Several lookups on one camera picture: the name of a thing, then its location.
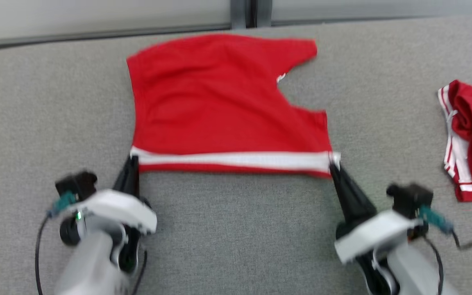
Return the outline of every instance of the gray fabric surface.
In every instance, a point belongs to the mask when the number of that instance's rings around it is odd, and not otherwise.
[[[417,181],[472,238],[472,203],[442,170],[446,128],[435,92],[472,84],[472,18],[286,27],[241,32],[314,38],[318,57],[279,83],[292,103],[328,111],[343,165],[388,209],[386,185]],[[34,294],[34,243],[54,181],[81,168],[110,187],[129,152],[134,107],[125,58],[181,35],[49,43],[0,50],[0,294]],[[151,172],[141,189],[159,215],[139,294],[364,294],[333,241],[333,183],[301,175]],[[45,228],[41,278],[51,294],[72,252]],[[472,251],[431,231],[446,278],[472,294]],[[418,248],[435,264],[423,243]]]

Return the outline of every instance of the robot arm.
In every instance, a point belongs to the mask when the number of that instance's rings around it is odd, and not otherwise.
[[[343,168],[332,165],[330,170],[345,217],[336,230],[335,249],[340,261],[360,265],[371,295],[438,293],[438,271],[409,244],[424,237],[429,229],[416,212],[431,205],[433,194],[416,184],[391,185],[388,195],[395,205],[392,210],[377,213]],[[457,295],[448,282],[442,286],[443,295]]]
[[[55,295],[129,295],[130,278],[138,269],[140,238],[155,233],[156,214],[139,196],[137,157],[129,157],[114,189],[89,188],[94,177],[69,176],[56,183],[60,195],[70,190],[79,202],[60,226],[62,241],[77,248],[69,260]],[[139,278],[143,275],[146,256]]]

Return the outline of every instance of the white wall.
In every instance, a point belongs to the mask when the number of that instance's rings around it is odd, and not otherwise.
[[[472,0],[273,0],[272,21],[472,14]]]
[[[230,24],[229,0],[0,0],[0,39]]]

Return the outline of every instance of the gray felt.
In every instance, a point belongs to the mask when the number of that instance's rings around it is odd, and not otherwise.
[[[328,112],[333,147],[380,210],[391,182],[434,189],[433,207],[472,239],[472,203],[442,169],[446,126],[435,92],[472,84],[472,17],[245,30],[316,39],[318,57],[279,87]],[[134,107],[125,58],[183,35],[47,43],[0,50],[0,294],[30,295],[34,243],[54,181],[81,168],[110,187],[129,152]],[[365,294],[334,251],[341,217],[333,183],[303,175],[150,172],[142,192],[159,216],[140,295]],[[52,294],[71,248],[47,224],[41,278]],[[431,230],[446,278],[472,295],[472,251]],[[433,265],[431,250],[418,248]]]

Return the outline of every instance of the teal connector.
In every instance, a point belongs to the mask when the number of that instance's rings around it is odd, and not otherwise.
[[[65,210],[68,206],[76,202],[75,194],[72,192],[66,192],[60,196],[59,200],[52,204],[52,209],[47,212],[50,218],[58,216],[58,214]]]
[[[431,225],[439,228],[442,233],[450,235],[453,233],[454,225],[440,213],[433,211],[430,207],[422,206],[418,210],[418,217]]]

